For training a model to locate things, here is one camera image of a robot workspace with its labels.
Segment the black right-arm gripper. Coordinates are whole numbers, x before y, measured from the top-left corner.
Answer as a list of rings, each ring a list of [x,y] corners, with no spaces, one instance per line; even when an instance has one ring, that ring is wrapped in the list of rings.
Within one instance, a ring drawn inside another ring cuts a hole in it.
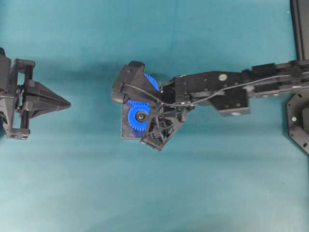
[[[186,122],[187,115],[195,108],[193,104],[180,106],[161,105],[151,108],[147,126],[140,142],[156,151],[161,151],[166,143]]]

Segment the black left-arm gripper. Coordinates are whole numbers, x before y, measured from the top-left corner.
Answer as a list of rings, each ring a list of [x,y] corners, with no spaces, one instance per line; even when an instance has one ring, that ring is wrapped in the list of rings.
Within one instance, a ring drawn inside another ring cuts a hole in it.
[[[11,64],[4,49],[0,49],[0,118],[6,138],[25,140],[30,135],[29,118],[71,107],[69,101],[43,84],[29,81],[33,78],[34,67],[35,62],[31,60],[15,59]],[[23,112],[22,98],[25,94],[52,100],[56,104],[27,102]]]

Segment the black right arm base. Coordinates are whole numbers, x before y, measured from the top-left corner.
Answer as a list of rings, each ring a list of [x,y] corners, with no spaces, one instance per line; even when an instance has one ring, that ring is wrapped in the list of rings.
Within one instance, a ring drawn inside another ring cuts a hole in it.
[[[301,91],[283,103],[288,137],[309,155],[309,92]]]

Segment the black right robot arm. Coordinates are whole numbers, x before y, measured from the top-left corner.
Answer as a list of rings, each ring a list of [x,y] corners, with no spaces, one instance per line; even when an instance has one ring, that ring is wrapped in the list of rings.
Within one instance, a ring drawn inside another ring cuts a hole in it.
[[[212,71],[172,78],[161,87],[141,143],[160,151],[196,105],[212,106],[222,116],[250,113],[249,99],[308,91],[308,60],[253,66],[241,72]]]

